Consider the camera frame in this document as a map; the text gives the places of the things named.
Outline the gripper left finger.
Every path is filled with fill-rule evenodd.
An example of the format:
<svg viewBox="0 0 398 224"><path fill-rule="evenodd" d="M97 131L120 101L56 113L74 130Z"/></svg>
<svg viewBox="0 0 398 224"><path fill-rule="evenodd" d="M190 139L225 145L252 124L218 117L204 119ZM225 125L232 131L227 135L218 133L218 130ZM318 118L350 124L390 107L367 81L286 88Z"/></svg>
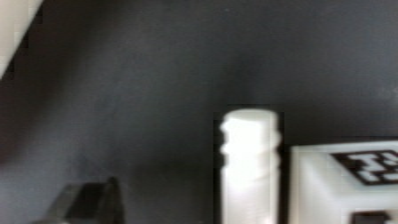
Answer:
<svg viewBox="0 0 398 224"><path fill-rule="evenodd" d="M110 189L104 182L67 185L33 224L113 224Z"/></svg>

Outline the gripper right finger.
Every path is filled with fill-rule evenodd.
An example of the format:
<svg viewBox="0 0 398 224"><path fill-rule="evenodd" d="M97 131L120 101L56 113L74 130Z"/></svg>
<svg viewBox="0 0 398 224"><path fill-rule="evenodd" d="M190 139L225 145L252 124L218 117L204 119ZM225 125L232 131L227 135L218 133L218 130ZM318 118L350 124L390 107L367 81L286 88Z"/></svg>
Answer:
<svg viewBox="0 0 398 224"><path fill-rule="evenodd" d="M398 221L385 210L358 211L350 215L350 224L398 224Z"/></svg>

